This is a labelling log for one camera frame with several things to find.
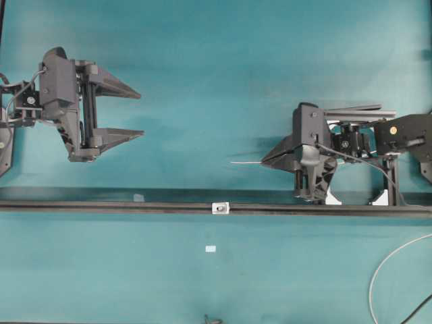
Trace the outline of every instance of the white plastic piece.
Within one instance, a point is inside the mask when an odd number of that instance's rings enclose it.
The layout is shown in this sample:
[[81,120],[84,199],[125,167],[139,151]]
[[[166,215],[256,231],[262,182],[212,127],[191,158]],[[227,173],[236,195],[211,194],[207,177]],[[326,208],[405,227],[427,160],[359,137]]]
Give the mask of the white plastic piece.
[[141,194],[134,194],[135,203],[143,203],[145,201],[144,196]]
[[326,205],[342,205],[342,201],[337,199],[330,190],[330,187],[327,189],[327,197],[325,197]]
[[384,189],[381,194],[371,202],[372,206],[388,206],[389,205],[389,190]]
[[216,245],[206,245],[205,246],[206,253],[216,253]]
[[211,212],[214,215],[228,215],[230,213],[230,203],[214,202],[211,204]]

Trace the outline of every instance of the gray cable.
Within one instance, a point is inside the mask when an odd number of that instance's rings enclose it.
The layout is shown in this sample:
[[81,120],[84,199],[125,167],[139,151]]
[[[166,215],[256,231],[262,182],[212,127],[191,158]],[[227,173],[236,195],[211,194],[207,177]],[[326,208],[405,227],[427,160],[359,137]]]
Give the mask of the gray cable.
[[326,147],[325,145],[322,145],[322,144],[319,144],[319,143],[317,143],[317,146],[321,147],[322,149],[325,149],[326,151],[328,151],[330,153],[337,154],[337,155],[340,155],[341,157],[346,157],[348,159],[353,159],[353,160],[358,161],[358,162],[366,163],[367,165],[369,165],[369,166],[371,166],[371,167],[379,170],[385,176],[385,178],[387,179],[387,181],[394,187],[394,190],[398,193],[398,195],[400,197],[400,200],[402,201],[402,204],[404,204],[405,206],[410,206],[409,204],[406,203],[404,195],[399,191],[398,186],[386,174],[386,172],[382,168],[380,168],[378,165],[375,165],[375,164],[373,164],[373,163],[371,163],[371,162],[369,162],[369,161],[367,161],[365,159],[361,159],[359,157],[353,157],[352,155],[348,155],[348,154],[345,154],[345,153],[342,153],[342,152],[339,152],[339,151],[335,151],[332,148]]
[[34,81],[36,80],[36,78],[38,77],[39,74],[44,73],[45,70],[40,70],[37,71],[35,74],[33,74],[32,79],[30,80],[29,83],[27,83],[20,91],[18,91],[7,103],[6,108],[5,108],[5,125],[7,128],[7,131],[9,132],[9,138],[7,139],[6,145],[3,148],[3,150],[1,151],[0,154],[0,165],[3,162],[4,156],[5,156],[5,152],[8,150],[9,146],[12,143],[12,138],[14,136],[14,134],[12,133],[12,128],[9,125],[9,108],[12,106],[12,103],[20,96],[22,95],[22,93],[24,91],[26,91],[28,88],[30,88],[32,86],[32,84],[34,83]]
[[373,304],[372,304],[372,294],[373,294],[373,284],[375,283],[375,279],[377,279],[377,275],[379,270],[382,268],[382,266],[384,265],[384,263],[387,262],[388,259],[390,259],[392,256],[394,256],[396,253],[398,253],[399,251],[401,251],[401,249],[406,248],[408,245],[411,245],[415,242],[424,240],[425,238],[432,238],[432,234],[427,234],[424,236],[421,236],[420,238],[416,238],[414,240],[411,240],[401,246],[399,246],[397,249],[395,249],[393,252],[391,252],[389,255],[387,255],[379,264],[378,268],[375,270],[375,272],[373,273],[373,276],[371,278],[371,282],[369,284],[369,311],[371,312],[371,316],[373,319],[373,322],[375,324],[378,324],[378,320],[377,317],[375,316],[375,313],[373,311]]

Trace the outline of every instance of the white cable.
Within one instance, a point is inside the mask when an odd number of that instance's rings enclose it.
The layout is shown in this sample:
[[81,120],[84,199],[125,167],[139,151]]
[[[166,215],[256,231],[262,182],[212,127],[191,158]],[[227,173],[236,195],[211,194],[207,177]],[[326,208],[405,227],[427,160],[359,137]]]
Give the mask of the white cable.
[[401,249],[406,248],[408,245],[411,245],[415,242],[424,240],[425,238],[432,238],[432,234],[427,234],[424,236],[421,236],[420,238],[416,238],[412,241],[409,241],[407,243],[405,243],[404,245],[399,246],[397,249],[395,249],[393,252],[391,252],[389,255],[387,255],[379,264],[378,268],[375,270],[375,272],[373,273],[373,276],[371,278],[371,282],[369,284],[369,311],[371,312],[371,316],[373,319],[373,322],[375,324],[378,324],[378,320],[375,316],[375,313],[373,311],[373,305],[372,305],[372,293],[373,293],[373,284],[375,283],[375,279],[377,279],[377,275],[379,270],[382,268],[382,266],[384,265],[384,263],[387,262],[388,259],[390,259],[392,256],[394,256],[396,253],[398,253],[399,251],[401,251]]

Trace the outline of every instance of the small white label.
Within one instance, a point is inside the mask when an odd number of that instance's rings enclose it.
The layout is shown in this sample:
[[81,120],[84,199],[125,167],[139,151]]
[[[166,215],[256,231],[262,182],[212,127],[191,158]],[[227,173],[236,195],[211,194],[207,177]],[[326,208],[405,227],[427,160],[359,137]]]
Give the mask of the small white label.
[[206,253],[215,253],[216,252],[216,245],[206,245],[205,246],[205,252]]
[[134,194],[134,202],[135,203],[143,203],[145,202],[144,196],[141,194]]

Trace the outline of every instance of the white bracket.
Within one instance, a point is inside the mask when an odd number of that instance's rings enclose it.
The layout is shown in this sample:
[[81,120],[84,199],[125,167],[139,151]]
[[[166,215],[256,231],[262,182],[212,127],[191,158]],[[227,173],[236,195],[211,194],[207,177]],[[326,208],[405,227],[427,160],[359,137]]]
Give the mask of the white bracket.
[[371,202],[372,206],[388,206],[389,205],[389,190],[384,189],[379,196]]
[[330,187],[327,189],[327,197],[325,197],[326,205],[342,205],[342,201],[337,199],[330,190]]
[[230,213],[230,203],[214,202],[211,204],[211,213],[214,215],[228,215]]

